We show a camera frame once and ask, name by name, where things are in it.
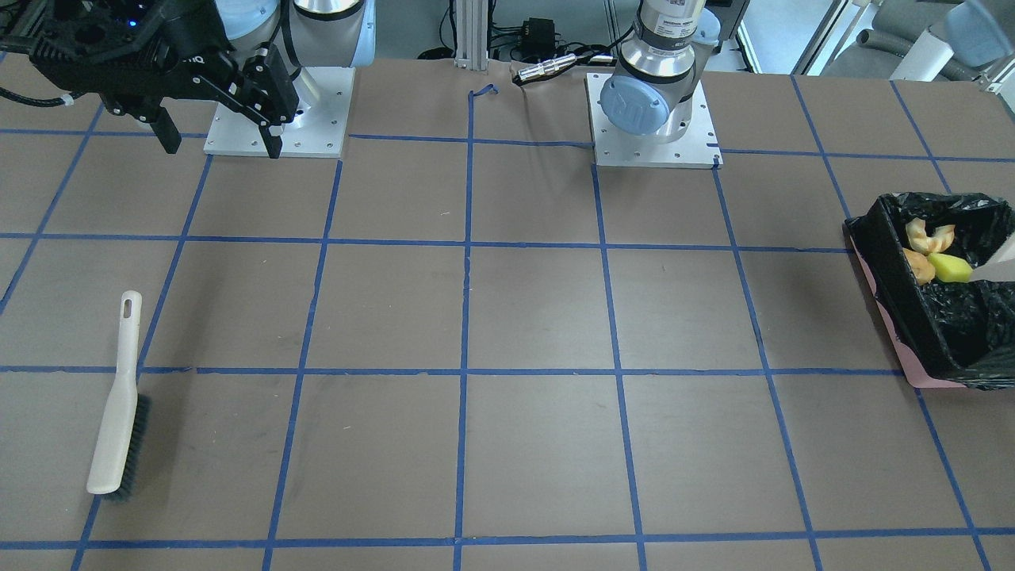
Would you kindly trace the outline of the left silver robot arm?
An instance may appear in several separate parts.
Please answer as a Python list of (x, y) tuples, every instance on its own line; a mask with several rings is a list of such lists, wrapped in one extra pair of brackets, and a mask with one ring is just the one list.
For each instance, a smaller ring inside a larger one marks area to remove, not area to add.
[(703, 1), (642, 1), (599, 108), (630, 135), (672, 142), (688, 130), (721, 25)]

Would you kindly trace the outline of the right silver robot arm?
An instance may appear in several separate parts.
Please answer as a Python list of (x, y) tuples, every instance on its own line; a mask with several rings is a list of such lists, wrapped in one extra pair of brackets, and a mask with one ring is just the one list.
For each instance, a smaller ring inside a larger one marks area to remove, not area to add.
[(215, 102), (205, 152), (340, 158), (355, 70), (376, 55), (371, 1), (21, 1), (2, 35), (62, 88), (3, 90), (26, 108), (96, 94), (167, 153), (182, 134), (163, 102)]

